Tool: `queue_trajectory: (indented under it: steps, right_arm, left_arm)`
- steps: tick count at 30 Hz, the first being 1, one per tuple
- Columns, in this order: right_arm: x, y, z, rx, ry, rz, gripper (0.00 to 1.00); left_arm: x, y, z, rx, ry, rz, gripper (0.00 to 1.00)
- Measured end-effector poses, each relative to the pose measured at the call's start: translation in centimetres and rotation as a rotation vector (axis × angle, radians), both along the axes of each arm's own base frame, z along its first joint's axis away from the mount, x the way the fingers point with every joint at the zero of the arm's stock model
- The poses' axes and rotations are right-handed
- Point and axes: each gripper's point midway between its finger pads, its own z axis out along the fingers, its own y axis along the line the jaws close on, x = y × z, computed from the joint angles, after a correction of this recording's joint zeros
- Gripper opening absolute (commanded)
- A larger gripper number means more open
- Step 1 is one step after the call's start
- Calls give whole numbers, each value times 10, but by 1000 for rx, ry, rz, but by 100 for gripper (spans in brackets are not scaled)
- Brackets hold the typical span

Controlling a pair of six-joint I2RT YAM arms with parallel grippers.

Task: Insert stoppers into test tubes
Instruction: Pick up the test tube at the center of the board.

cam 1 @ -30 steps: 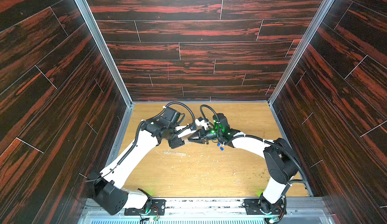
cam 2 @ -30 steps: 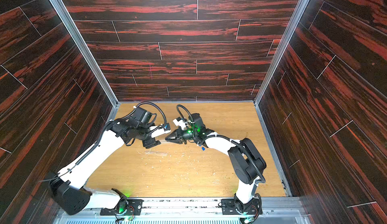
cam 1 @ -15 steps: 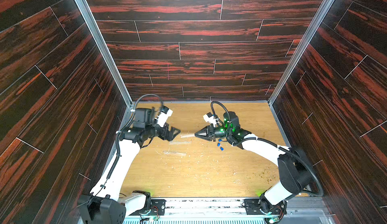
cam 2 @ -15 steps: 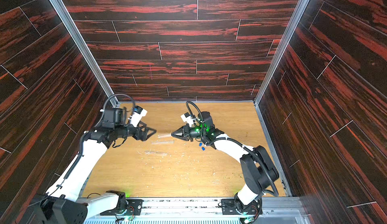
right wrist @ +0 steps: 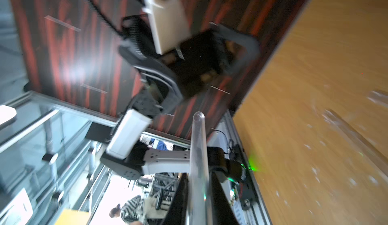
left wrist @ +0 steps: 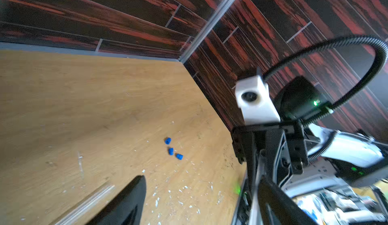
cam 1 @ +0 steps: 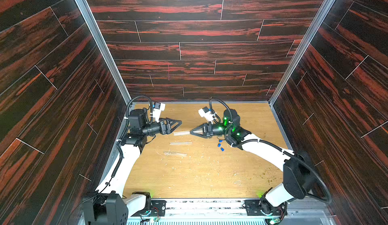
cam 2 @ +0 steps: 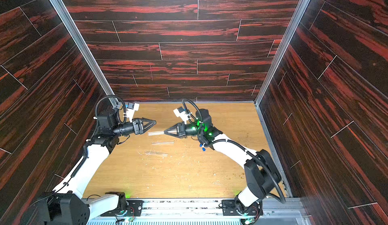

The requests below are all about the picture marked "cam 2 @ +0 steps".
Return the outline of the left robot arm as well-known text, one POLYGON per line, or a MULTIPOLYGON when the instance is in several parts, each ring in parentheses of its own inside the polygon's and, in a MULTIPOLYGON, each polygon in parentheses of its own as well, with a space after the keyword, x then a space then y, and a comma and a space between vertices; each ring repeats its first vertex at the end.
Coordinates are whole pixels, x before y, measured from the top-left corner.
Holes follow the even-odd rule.
POLYGON ((107 192, 94 199, 83 194, 100 165, 121 145, 120 137, 142 135, 156 125, 155 120, 135 118, 138 103, 125 102, 116 95, 101 98, 95 106, 96 127, 82 147, 81 159, 50 192, 44 192, 29 207, 43 225, 85 225, 107 214, 118 225, 133 221, 136 206, 132 206, 123 192, 107 192))

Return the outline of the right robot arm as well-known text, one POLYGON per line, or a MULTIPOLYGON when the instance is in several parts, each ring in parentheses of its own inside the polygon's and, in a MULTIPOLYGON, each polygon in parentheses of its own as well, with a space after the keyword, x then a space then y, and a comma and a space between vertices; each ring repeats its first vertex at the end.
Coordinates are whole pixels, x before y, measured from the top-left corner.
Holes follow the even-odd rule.
POLYGON ((247 186, 236 195, 233 204, 238 213, 247 213, 254 203, 261 211, 262 201, 267 197, 286 203, 279 186, 282 177, 266 150, 256 151, 239 144, 213 125, 207 109, 198 108, 188 99, 181 102, 182 107, 174 113, 182 122, 164 130, 164 134, 180 139, 197 137, 203 151, 211 149, 222 153, 244 169, 247 186))

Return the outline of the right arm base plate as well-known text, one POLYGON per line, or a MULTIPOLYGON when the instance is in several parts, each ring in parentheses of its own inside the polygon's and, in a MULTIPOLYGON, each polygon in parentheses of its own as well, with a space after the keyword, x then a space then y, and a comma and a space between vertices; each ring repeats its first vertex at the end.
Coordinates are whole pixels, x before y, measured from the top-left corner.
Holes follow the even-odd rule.
POLYGON ((263 215, 261 203, 254 202, 249 207, 245 207, 234 199, 224 199, 218 205, 224 216, 256 216, 263 215))

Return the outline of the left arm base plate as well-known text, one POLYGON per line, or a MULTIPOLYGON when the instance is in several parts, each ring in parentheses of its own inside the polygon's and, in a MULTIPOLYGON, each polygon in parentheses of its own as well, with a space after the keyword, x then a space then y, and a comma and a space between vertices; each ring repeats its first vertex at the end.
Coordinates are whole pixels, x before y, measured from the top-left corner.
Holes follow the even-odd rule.
POLYGON ((114 217, 114 218, 136 218, 140 217, 142 213, 143 200, 126 200, 127 205, 124 209, 118 207, 114 210, 105 212, 101 217, 114 217))

